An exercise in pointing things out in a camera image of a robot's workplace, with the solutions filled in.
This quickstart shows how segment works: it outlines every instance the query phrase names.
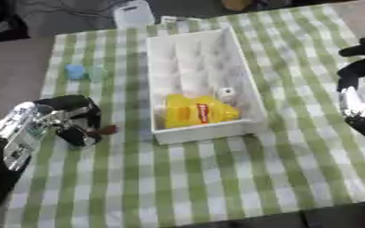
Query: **mustard bottle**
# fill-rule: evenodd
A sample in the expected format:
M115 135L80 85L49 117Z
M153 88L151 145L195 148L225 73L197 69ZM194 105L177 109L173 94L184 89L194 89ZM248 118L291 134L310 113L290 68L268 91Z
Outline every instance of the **mustard bottle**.
M239 118L239 110L212 96L186 98L169 94L166 98L166 128L218 123Z

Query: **bottle label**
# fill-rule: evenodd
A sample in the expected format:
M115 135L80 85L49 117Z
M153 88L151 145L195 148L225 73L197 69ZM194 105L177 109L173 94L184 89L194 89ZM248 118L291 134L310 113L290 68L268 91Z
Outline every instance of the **bottle label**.
M198 107L198 118L200 120L200 123L207 124L209 122L208 118L209 108L207 104L197 103L197 107Z

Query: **green checkered tablecloth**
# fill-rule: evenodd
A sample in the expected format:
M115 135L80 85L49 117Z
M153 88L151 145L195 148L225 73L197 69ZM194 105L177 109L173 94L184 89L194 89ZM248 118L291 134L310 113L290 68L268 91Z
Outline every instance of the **green checkered tablecloth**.
M150 134L145 38L230 24L269 130L159 146ZM328 5L56 37L43 97L91 96L121 132L71 151L49 134L20 179L5 227L158 227L365 200L365 138L337 110L337 55L356 38ZM103 66L99 84L68 63ZM365 95L365 84L361 86Z

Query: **silver robotic hand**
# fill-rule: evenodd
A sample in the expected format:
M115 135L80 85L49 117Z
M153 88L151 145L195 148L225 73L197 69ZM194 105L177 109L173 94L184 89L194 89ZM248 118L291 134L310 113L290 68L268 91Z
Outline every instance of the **silver robotic hand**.
M85 120L85 126L76 120ZM101 139L101 111L82 95L66 95L14 107L0 120L0 205L17 183L32 153L50 128L71 145L81 147Z
M365 38L360 39L359 45L342 49L339 54L344 57L365 55ZM365 77L365 59L349 64L337 74L340 110L345 122L365 136L365 101L357 93L359 79Z

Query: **white box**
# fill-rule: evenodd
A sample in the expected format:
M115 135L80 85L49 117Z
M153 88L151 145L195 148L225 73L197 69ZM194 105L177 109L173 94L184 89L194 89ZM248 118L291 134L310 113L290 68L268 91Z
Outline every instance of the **white box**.
M258 133L266 128L265 109L231 27L147 39L151 131L159 144L184 143ZM166 96L236 92L240 119L214 124L163 128Z

